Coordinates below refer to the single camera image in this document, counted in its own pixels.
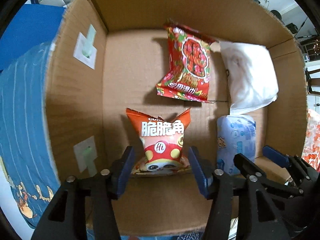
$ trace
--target cardboard box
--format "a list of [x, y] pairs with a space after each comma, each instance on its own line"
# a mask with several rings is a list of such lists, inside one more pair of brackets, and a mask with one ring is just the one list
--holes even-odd
[[[250, 113], [257, 122], [256, 163], [268, 177], [284, 182], [288, 173], [261, 157], [264, 145], [301, 155], [307, 126], [303, 59], [292, 34], [251, 0], [74, 0], [65, 13], [48, 67], [46, 113], [51, 147], [61, 181], [80, 173], [73, 146], [94, 136], [98, 171], [108, 168], [127, 145], [143, 156], [125, 108], [169, 118], [189, 107], [191, 124], [184, 150], [198, 147], [216, 162], [216, 120], [229, 103], [201, 104], [156, 95], [155, 85], [168, 71], [163, 23], [175, 21], [234, 42], [266, 46], [279, 84], [278, 99]], [[73, 57], [79, 32], [97, 31], [95, 69]], [[228, 100], [228, 82], [219, 52], [212, 53], [216, 98]], [[169, 235], [203, 229], [211, 201], [200, 195], [193, 174], [132, 178], [113, 202], [123, 235]], [[234, 216], [237, 201], [234, 202]]]

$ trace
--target chip bag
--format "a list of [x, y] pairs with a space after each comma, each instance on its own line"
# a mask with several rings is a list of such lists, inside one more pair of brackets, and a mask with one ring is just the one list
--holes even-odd
[[190, 109], [172, 122], [127, 108], [126, 113], [143, 144], [145, 155], [132, 174], [168, 175], [190, 167], [182, 155], [183, 135], [190, 123]]
[[208, 100], [210, 45], [215, 41], [197, 30], [173, 22], [168, 31], [169, 73], [156, 85], [158, 95], [187, 101]]

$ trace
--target wet wipes package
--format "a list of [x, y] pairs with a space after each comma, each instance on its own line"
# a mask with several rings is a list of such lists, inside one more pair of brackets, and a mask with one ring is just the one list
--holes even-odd
[[217, 168], [230, 175], [240, 174], [233, 163], [236, 154], [242, 153], [254, 162], [256, 152], [256, 124], [249, 115], [226, 115], [218, 118]]

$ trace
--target white paper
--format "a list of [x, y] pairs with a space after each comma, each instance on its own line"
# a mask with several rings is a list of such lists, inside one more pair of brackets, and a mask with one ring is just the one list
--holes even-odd
[[80, 60], [82, 63], [86, 64], [88, 67], [94, 69], [94, 65], [96, 63], [97, 49], [92, 46], [92, 54], [89, 58], [82, 54], [82, 50], [86, 41], [86, 37], [83, 36], [82, 33], [79, 33], [76, 48], [73, 52], [73, 56]]
[[257, 110], [277, 99], [277, 77], [266, 47], [229, 41], [221, 41], [220, 46], [229, 70], [230, 115]]
[[84, 156], [83, 156], [83, 152], [88, 147], [91, 148], [90, 161], [92, 161], [93, 165], [94, 165], [94, 160], [97, 158], [97, 149], [96, 149], [96, 145], [94, 143], [94, 136], [89, 137], [88, 139], [74, 145], [74, 147], [73, 147], [73, 151], [76, 155], [76, 159], [78, 162], [78, 167], [79, 167], [80, 172], [83, 172], [88, 167], [88, 164], [86, 163]]

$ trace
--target white tissue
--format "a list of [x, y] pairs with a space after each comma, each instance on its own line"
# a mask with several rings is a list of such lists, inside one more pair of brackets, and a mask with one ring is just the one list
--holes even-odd
[[279, 91], [269, 51], [264, 46], [221, 41], [229, 70], [230, 114], [245, 114], [269, 105]]

